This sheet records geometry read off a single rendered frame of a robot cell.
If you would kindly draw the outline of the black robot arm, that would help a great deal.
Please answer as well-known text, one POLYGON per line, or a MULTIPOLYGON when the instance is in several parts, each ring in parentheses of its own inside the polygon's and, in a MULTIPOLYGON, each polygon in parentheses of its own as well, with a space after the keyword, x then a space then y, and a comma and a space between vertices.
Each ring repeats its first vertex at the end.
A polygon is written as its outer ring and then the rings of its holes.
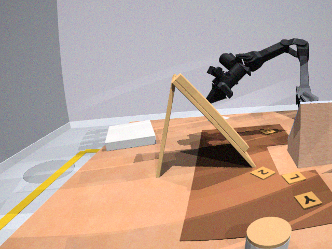
MULTIPOLYGON (((246 73, 251 76, 251 72, 259 69, 264 62, 281 55, 283 53, 289 53, 294 57, 297 57, 300 62, 300 86, 296 86, 296 105, 300 102, 313 102, 319 101, 319 97, 311 93, 309 86, 308 75, 308 60, 309 60, 309 43, 304 39, 282 39, 279 43, 267 47, 261 51, 251 51, 243 54, 236 54, 236 57, 232 53, 223 53, 219 57, 219 62, 240 80, 246 73), (296 45, 297 51, 289 47, 290 45, 296 45), (243 61, 244 65, 243 65, 243 61)), ((222 70, 221 67, 210 66, 207 71, 208 74, 216 77, 219 81, 226 78, 227 72, 222 70)))

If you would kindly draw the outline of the grey cylindrical canister with tan lid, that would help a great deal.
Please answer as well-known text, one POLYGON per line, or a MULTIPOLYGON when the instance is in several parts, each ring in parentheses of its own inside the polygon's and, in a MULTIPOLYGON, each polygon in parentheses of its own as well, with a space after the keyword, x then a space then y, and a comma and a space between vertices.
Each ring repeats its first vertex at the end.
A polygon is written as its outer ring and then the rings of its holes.
POLYGON ((245 249, 288 249, 292 228, 278 217, 264 217, 251 223, 246 232, 245 249))

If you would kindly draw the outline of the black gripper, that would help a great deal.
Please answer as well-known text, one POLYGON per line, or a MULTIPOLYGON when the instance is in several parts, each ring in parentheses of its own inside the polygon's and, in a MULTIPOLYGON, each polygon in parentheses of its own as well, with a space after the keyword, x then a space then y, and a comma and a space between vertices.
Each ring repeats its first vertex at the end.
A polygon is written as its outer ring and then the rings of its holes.
POLYGON ((230 70, 227 72, 226 78, 224 80, 212 80, 212 90, 206 99, 212 104, 214 102, 226 99, 226 96, 230 99, 233 96, 234 85, 237 85, 239 82, 238 78, 230 70))

